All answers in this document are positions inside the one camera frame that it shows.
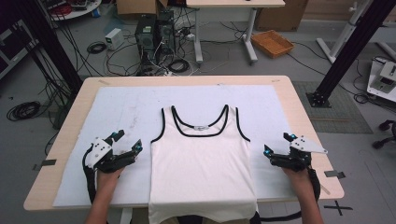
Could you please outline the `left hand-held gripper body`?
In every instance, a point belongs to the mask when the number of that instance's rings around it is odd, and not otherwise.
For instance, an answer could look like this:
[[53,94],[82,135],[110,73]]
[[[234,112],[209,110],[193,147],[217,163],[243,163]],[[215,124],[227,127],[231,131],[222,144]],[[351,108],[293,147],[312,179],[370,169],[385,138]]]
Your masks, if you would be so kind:
[[104,173],[113,173],[116,170],[135,163],[137,156],[127,156],[126,151],[119,155],[113,154],[113,148],[105,139],[96,138],[84,154],[84,167],[99,169]]

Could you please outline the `white tank top black trim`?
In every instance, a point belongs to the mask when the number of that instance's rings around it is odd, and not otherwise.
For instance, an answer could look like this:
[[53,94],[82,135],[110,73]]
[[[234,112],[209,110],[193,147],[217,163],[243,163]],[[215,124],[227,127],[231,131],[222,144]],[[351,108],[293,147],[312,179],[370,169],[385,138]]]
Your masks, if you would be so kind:
[[162,132],[151,141],[149,224],[185,216],[218,223],[253,218],[250,140],[238,109],[225,105],[206,126],[183,121],[173,105],[162,109],[162,118]]

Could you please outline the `person's left hand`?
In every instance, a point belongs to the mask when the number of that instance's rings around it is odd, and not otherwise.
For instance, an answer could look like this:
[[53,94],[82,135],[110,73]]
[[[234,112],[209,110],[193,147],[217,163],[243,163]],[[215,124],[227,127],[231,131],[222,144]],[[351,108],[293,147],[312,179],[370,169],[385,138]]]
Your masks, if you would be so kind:
[[113,173],[104,173],[98,171],[97,174],[97,188],[102,189],[114,189],[117,186],[120,174],[123,172],[123,168],[116,170]]

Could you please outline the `person's right hand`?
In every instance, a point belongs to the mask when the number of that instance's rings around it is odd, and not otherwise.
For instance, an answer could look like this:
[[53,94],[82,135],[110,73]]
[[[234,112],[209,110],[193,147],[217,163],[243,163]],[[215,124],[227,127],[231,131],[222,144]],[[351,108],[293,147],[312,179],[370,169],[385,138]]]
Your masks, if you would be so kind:
[[294,190],[307,190],[312,187],[309,174],[306,170],[294,172],[291,169],[283,168],[283,172],[289,178]]

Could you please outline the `grey tape strip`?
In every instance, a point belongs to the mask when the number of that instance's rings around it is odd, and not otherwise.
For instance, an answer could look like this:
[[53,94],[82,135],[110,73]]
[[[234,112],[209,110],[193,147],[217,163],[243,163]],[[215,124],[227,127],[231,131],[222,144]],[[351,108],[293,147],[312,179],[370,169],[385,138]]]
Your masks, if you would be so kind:
[[337,177],[338,179],[342,179],[342,178],[346,177],[344,172],[338,172],[336,170],[325,171],[324,174],[325,174],[326,177]]
[[40,171],[43,166],[52,166],[56,164],[57,160],[44,160],[33,166],[33,171]]

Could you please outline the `grey floor mat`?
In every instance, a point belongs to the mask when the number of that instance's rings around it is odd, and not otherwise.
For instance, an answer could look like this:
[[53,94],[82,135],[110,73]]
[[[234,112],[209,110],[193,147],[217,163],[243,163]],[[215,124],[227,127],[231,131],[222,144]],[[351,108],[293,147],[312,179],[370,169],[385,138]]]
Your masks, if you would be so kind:
[[361,112],[342,88],[334,89],[327,105],[313,107],[307,94],[313,92],[319,83],[293,81],[292,85],[317,133],[372,133]]

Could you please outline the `black tape cross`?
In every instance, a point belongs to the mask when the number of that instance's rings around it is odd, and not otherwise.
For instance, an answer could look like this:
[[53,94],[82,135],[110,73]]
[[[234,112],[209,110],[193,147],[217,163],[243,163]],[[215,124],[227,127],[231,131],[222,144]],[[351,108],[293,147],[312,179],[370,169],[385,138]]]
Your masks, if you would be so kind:
[[345,211],[353,211],[353,208],[350,206],[343,206],[338,201],[334,201],[333,204],[325,204],[325,209],[336,210],[340,217],[344,215]]

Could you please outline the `black office chair base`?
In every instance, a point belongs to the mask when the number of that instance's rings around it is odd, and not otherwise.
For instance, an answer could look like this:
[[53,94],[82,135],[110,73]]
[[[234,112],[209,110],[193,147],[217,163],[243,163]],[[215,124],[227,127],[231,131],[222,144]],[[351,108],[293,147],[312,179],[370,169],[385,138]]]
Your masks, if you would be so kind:
[[380,141],[375,141],[373,143],[373,148],[374,149],[380,149],[383,147],[386,143],[391,142],[391,141],[396,141],[396,120],[390,120],[387,119],[383,123],[381,123],[378,128],[381,131],[386,131],[386,130],[391,130],[392,136],[388,138],[384,138]]

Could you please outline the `orange tray on floor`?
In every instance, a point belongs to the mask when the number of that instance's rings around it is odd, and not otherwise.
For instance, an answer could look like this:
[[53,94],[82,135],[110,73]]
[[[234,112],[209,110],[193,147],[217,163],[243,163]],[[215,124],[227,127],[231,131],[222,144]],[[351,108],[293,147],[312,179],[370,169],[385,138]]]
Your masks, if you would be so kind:
[[253,35],[251,42],[271,59],[283,56],[294,48],[294,45],[287,38],[274,30]]

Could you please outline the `white power supply box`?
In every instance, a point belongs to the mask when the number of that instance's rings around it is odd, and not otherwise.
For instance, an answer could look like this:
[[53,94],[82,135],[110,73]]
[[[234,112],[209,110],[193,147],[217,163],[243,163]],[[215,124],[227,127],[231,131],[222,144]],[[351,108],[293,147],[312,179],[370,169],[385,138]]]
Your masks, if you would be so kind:
[[107,47],[110,50],[115,50],[124,43],[122,30],[114,28],[110,33],[105,36]]

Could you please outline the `large black computer tower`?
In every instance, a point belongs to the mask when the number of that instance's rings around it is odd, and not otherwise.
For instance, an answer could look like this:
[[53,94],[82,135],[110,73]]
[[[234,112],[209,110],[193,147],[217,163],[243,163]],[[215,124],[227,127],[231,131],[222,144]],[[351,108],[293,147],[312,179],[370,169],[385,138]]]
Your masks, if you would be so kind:
[[154,51],[156,49],[156,16],[154,14],[143,14],[138,20],[134,36],[137,43],[141,63],[153,64],[155,61]]

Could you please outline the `white machine on floor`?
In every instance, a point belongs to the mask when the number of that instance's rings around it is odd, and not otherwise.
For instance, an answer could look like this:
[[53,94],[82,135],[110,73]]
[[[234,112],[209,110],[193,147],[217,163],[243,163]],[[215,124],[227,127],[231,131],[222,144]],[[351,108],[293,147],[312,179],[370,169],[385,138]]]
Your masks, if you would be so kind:
[[366,90],[396,103],[396,63],[373,60]]

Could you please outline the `small black computer tower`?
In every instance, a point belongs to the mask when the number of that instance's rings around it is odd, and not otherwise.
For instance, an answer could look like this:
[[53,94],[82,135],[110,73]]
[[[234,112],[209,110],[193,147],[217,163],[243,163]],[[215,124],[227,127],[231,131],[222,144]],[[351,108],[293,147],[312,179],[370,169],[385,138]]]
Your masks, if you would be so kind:
[[161,11],[157,18],[160,49],[163,54],[172,54],[176,48],[174,11]]

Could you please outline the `closed cardboard box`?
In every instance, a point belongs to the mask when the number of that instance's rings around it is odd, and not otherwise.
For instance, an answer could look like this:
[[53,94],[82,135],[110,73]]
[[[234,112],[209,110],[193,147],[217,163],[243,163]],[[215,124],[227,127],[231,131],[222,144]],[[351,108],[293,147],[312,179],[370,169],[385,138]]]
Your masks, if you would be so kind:
[[309,0],[283,0],[285,6],[262,8],[255,20],[258,31],[296,32]]

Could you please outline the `round white table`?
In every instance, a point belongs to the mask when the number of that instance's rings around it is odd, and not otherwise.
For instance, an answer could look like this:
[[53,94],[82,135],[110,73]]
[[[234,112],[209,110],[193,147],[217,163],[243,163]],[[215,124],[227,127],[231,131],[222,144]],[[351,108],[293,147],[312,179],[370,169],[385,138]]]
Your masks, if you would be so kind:
[[102,0],[38,0],[54,21],[74,19],[95,11]]

